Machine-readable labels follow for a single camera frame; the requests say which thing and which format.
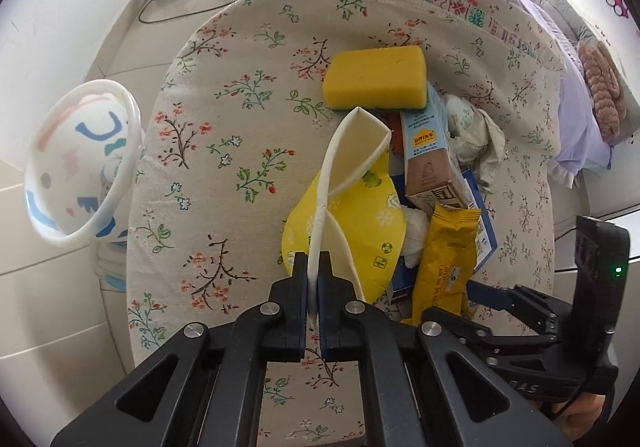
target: white tissue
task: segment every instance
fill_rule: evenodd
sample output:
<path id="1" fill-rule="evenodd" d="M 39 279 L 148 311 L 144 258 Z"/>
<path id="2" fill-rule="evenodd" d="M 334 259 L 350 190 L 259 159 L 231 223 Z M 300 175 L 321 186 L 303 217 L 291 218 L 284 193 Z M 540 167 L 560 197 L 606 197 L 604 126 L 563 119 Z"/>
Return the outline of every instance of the white tissue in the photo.
<path id="1" fill-rule="evenodd" d="M 427 235 L 429 218 L 425 212 L 418 208 L 409 208 L 402 205 L 402 215 L 406 221 L 406 233 L 400 255 L 404 256 L 404 264 L 407 268 L 413 268 L 420 263 L 424 238 Z"/>

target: knitted pillow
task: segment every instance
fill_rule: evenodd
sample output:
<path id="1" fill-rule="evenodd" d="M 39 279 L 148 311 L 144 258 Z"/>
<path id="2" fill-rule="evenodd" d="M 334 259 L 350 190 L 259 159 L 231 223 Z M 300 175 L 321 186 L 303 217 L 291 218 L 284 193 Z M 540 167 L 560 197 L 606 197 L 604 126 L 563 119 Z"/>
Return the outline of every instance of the knitted pillow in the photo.
<path id="1" fill-rule="evenodd" d="M 580 41 L 578 56 L 584 67 L 585 79 L 593 99 L 593 114 L 602 139 L 605 142 L 612 141 L 620 135 L 620 120 L 626 117 L 618 69 L 607 47 L 595 38 Z"/>

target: yellow sponge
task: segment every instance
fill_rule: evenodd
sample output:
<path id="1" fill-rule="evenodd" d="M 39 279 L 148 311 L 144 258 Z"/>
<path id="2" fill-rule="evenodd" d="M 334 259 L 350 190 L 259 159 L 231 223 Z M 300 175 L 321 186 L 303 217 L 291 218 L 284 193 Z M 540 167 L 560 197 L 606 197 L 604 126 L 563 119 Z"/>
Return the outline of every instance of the yellow sponge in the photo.
<path id="1" fill-rule="evenodd" d="M 422 109 L 427 104 L 427 64 L 417 46 L 338 53 L 322 93 L 332 109 Z"/>

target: gray cushion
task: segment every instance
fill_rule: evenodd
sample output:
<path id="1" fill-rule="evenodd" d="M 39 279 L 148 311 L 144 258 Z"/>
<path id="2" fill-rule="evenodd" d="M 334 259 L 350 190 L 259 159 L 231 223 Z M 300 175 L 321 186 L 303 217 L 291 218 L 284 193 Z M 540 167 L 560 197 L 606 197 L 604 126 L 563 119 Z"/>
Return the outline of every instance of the gray cushion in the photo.
<path id="1" fill-rule="evenodd" d="M 549 14 L 574 46 L 577 46 L 578 42 L 583 39 L 593 37 L 593 32 L 589 30 L 582 17 L 576 13 L 567 0 L 531 1 Z"/>

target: white bowl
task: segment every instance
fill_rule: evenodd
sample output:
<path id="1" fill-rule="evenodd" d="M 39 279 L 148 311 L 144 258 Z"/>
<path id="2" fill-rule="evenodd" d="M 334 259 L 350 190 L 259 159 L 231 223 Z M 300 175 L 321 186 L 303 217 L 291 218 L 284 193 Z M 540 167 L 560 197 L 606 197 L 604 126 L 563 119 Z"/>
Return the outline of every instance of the white bowl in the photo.
<path id="1" fill-rule="evenodd" d="M 59 247 L 126 241 L 130 203 L 120 201 L 133 184 L 142 139 L 138 104 L 119 83 L 92 80 L 63 96 L 24 167 L 37 233 Z"/>

